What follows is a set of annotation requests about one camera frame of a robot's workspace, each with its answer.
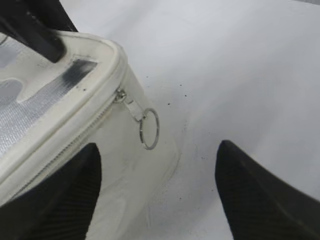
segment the black plastic piece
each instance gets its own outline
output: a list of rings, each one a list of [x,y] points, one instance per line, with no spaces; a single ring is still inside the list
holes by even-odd
[[[90,143],[45,181],[0,208],[0,238],[86,239],[101,181],[99,150]]]
[[[77,32],[59,0],[24,0],[38,20],[50,29]]]
[[[320,240],[320,203],[230,141],[219,147],[215,179],[235,240]]]
[[[0,32],[23,43],[53,63],[65,54],[61,39],[47,28],[22,0],[1,1]]]

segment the white bag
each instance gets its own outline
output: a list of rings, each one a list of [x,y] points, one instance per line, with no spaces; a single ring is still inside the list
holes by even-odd
[[[67,51],[58,63],[11,38],[0,45],[0,205],[95,143],[102,182],[86,240],[116,240],[171,176],[178,151],[117,44],[59,35]]]

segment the white surface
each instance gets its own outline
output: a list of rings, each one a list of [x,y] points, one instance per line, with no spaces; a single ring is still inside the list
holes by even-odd
[[[148,226],[136,239],[232,239],[214,181],[223,139],[320,199],[320,6],[291,0],[62,3],[81,32],[124,47],[181,149],[178,169],[150,204]]]

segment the zipper pull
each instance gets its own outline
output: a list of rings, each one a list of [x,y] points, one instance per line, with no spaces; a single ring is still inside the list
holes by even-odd
[[[119,89],[116,91],[114,103],[116,104],[124,103],[126,108],[131,113],[133,119],[140,124],[139,137],[143,147],[147,150],[153,150],[158,144],[159,134],[160,134],[160,121],[159,121],[159,116],[156,110],[154,110],[153,108],[143,109],[139,105],[139,103],[135,101],[132,97],[130,97],[123,89]],[[147,118],[148,113],[152,113],[154,115],[155,123],[156,123],[156,135],[155,135],[154,142],[151,146],[147,145],[145,136],[144,136],[144,121]]]

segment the white table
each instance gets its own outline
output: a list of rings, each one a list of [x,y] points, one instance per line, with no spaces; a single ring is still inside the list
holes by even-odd
[[[121,44],[181,149],[139,240],[231,240],[214,180],[223,139],[320,200],[320,6],[292,0],[63,0]]]

